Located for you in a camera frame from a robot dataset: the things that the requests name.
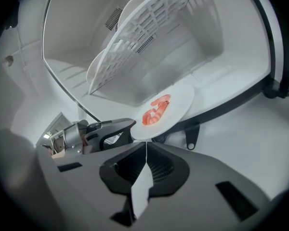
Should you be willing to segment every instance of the vent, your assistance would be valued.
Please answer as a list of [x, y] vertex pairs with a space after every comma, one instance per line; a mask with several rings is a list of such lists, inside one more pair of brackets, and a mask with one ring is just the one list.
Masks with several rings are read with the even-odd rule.
[[115, 164], [116, 173], [133, 185], [145, 166], [145, 156], [145, 147], [129, 154]]
[[122, 13], [122, 9], [121, 8], [116, 8], [112, 14], [110, 15], [110, 17], [108, 18], [108, 20], [106, 21], [105, 25], [106, 27], [112, 31], [112, 29], [116, 26], [116, 24], [119, 21], [120, 15]]
[[174, 163], [169, 157], [152, 149], [150, 146], [148, 146], [147, 150], [147, 163], [152, 172], [153, 182], [159, 183], [174, 171]]
[[244, 221], [258, 210], [232, 183], [220, 182], [215, 185], [237, 217]]
[[82, 165], [80, 163], [71, 163], [71, 164], [58, 166], [58, 169], [60, 172], [65, 172], [65, 171], [69, 171], [69, 170], [72, 170], [81, 166]]
[[144, 51], [144, 49], [156, 38], [156, 34], [153, 34], [151, 37], [149, 37], [136, 51], [138, 54]]

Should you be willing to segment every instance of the shrimp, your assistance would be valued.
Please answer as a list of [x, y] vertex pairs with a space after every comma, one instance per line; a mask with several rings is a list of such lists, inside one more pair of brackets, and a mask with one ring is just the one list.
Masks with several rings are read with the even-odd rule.
[[157, 105], [157, 104], [159, 104], [159, 103], [161, 103], [161, 102], [164, 102], [164, 101], [169, 101], [170, 98], [171, 98], [171, 96], [170, 96], [169, 94], [164, 95], [164, 96], [161, 96], [160, 98], [158, 98], [158, 99], [156, 99], [155, 101], [153, 101], [153, 102], [151, 103], [151, 106], [155, 106], [155, 105]]
[[144, 113], [143, 115], [143, 124], [148, 125], [148, 120], [151, 118], [151, 112], [156, 112], [156, 109], [150, 109], [147, 112]]
[[167, 106], [169, 104], [168, 100], [163, 101], [162, 103], [158, 104], [158, 109], [156, 110], [155, 114], [153, 117], [149, 117], [148, 121], [148, 125], [154, 124], [156, 122], [158, 122], [160, 120], [160, 118], [162, 117], [163, 113], [165, 112]]

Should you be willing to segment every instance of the vent grille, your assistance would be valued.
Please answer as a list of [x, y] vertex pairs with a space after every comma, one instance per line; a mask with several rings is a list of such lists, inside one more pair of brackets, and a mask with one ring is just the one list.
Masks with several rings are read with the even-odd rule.
[[116, 24], [119, 21], [120, 15], [122, 13], [122, 9], [121, 8], [116, 8], [112, 14], [110, 15], [110, 17], [108, 18], [108, 20], [106, 21], [105, 25], [106, 27], [111, 31]]
[[151, 37], [149, 37], [140, 47], [139, 49], [136, 51], [138, 54], [140, 54], [141, 52], [144, 51], [144, 49], [156, 38], [156, 34], [153, 34]]

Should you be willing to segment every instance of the black bracket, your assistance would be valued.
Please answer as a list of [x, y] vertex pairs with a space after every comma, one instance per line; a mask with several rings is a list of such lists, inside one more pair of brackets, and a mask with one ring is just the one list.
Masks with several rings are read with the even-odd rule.
[[196, 146], [199, 130], [200, 130], [200, 123], [184, 129], [186, 146], [190, 151], [192, 151]]
[[271, 79], [270, 83], [264, 87], [263, 94], [268, 99], [273, 99], [276, 97], [285, 98], [286, 95], [279, 91], [280, 83], [274, 79]]

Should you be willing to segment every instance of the white plate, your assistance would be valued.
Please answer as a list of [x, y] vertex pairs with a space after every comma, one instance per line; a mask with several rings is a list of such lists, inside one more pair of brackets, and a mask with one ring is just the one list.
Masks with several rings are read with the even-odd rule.
[[103, 49], [96, 57], [95, 59], [92, 61], [92, 63], [90, 64], [88, 71], [87, 71], [87, 75], [86, 75], [86, 80], [89, 84], [91, 84], [91, 81], [93, 80], [94, 76], [95, 76], [95, 72], [98, 66], [98, 63], [100, 62], [102, 55], [104, 53], [105, 49]]
[[[143, 114], [147, 110], [152, 109], [151, 102], [166, 94], [170, 94], [171, 98], [161, 119], [157, 123], [149, 126], [142, 124]], [[147, 140], [172, 128], [186, 114], [193, 102], [194, 95], [194, 88], [189, 85], [175, 85], [160, 92], [146, 102], [135, 117], [136, 124], [131, 128], [132, 137], [136, 140]]]
[[125, 19], [136, 9], [144, 0], [130, 0], [124, 7], [119, 21], [118, 21], [118, 28], [122, 25]]

